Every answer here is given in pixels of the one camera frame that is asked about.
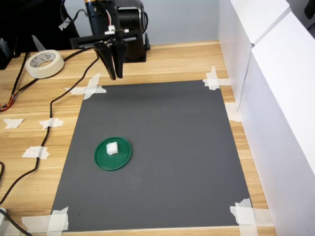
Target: white cardboard panel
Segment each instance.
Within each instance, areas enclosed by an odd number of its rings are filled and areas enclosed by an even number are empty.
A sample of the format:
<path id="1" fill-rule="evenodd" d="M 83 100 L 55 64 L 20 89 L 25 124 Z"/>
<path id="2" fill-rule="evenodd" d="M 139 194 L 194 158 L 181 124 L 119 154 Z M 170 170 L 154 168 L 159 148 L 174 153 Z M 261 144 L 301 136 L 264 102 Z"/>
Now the white cardboard panel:
<path id="1" fill-rule="evenodd" d="M 231 0 L 220 0 L 219 8 L 219 40 L 238 107 L 252 44 L 233 8 Z"/>
<path id="2" fill-rule="evenodd" d="M 315 235 L 315 176 L 254 56 L 240 115 L 277 234 Z"/>
<path id="3" fill-rule="evenodd" d="M 250 39 L 256 44 L 290 12 L 286 0 L 231 0 Z"/>
<path id="4" fill-rule="evenodd" d="M 252 53 L 315 173 L 315 40 L 289 13 Z"/>

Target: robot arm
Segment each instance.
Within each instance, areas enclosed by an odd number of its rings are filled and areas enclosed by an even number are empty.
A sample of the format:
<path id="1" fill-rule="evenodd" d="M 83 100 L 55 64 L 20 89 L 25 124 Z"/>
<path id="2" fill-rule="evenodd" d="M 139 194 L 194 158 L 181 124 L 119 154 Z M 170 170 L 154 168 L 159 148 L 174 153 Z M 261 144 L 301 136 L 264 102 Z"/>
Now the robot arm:
<path id="1" fill-rule="evenodd" d="M 143 44 L 142 33 L 148 21 L 140 0 L 85 0 L 85 4 L 93 36 L 72 38 L 74 49 L 93 45 L 112 80 L 123 77 L 124 62 L 146 61 L 150 44 L 147 34 Z"/>

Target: wooden table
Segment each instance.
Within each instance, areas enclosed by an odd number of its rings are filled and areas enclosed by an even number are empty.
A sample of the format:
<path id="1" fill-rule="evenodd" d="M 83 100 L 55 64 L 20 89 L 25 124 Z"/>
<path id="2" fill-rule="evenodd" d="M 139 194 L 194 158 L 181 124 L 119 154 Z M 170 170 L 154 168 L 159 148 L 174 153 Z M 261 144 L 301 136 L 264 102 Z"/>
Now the wooden table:
<path id="1" fill-rule="evenodd" d="M 62 51 L 63 58 L 73 51 Z M 49 118 L 49 103 L 71 87 L 87 66 L 96 58 L 93 50 L 84 52 L 66 62 L 63 70 L 56 76 L 40 80 L 23 92 L 11 109 L 0 114 L 0 159 L 5 163 L 5 174 L 1 183 L 0 196 L 4 195 L 13 181 L 21 174 L 34 168 L 35 159 L 22 158 L 30 146 L 40 146 L 46 130 L 42 130 L 40 121 Z M 21 68 L 23 55 L 13 59 L 8 68 L 0 71 L 0 101 L 6 100 L 13 88 L 16 76 Z M 157 83 L 171 81 L 189 81 L 206 79 L 206 73 L 212 66 L 217 69 L 219 79 L 228 78 L 221 48 L 217 41 L 153 46 L 148 52 L 146 63 L 124 65 L 124 78 L 111 81 L 99 60 L 87 73 L 79 86 L 86 86 L 89 79 L 101 73 L 99 85 L 122 85 L 139 83 Z M 32 77 L 24 70 L 19 88 L 30 82 Z M 224 102 L 234 102 L 231 87 L 221 87 Z M 50 153 L 47 160 L 41 160 L 35 173 L 22 179 L 12 190 L 1 207 L 19 224 L 23 216 L 49 215 L 55 198 L 63 165 L 67 157 L 74 127 L 78 118 L 83 95 L 68 94 L 54 103 L 54 117 L 64 121 L 63 126 L 52 128 L 46 143 Z M 24 118 L 16 129 L 4 129 L 4 118 Z M 257 175 L 255 164 L 247 143 L 242 124 L 230 122 L 246 183 L 254 208 L 268 208 Z M 276 235 L 273 227 L 261 227 L 259 235 Z M 66 235 L 86 235 L 86 233 L 64 233 Z M 216 235 L 238 236 L 239 227 L 212 227 L 203 229 L 139 230 L 117 232 L 95 232 L 89 235 Z"/>

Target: green lid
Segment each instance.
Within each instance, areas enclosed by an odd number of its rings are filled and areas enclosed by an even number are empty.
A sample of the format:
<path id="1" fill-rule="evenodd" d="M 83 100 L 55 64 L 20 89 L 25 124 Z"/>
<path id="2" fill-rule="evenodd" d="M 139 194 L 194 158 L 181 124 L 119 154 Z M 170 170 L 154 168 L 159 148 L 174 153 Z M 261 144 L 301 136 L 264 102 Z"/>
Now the green lid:
<path id="1" fill-rule="evenodd" d="M 117 142 L 118 153 L 113 155 L 107 154 L 106 145 Z M 95 150 L 95 163 L 105 171 L 116 171 L 125 166 L 131 157 L 130 143 L 120 137 L 113 137 L 101 142 Z"/>

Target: roll of masking tape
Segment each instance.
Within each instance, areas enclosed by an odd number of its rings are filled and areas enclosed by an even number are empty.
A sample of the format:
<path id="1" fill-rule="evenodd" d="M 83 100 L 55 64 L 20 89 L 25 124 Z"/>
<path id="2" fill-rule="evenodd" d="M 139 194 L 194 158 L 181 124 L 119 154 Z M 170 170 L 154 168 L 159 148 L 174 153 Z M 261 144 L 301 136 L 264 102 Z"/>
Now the roll of masking tape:
<path id="1" fill-rule="evenodd" d="M 56 50 L 36 53 L 26 62 L 26 70 L 35 79 L 45 79 L 62 70 L 64 60 Z"/>

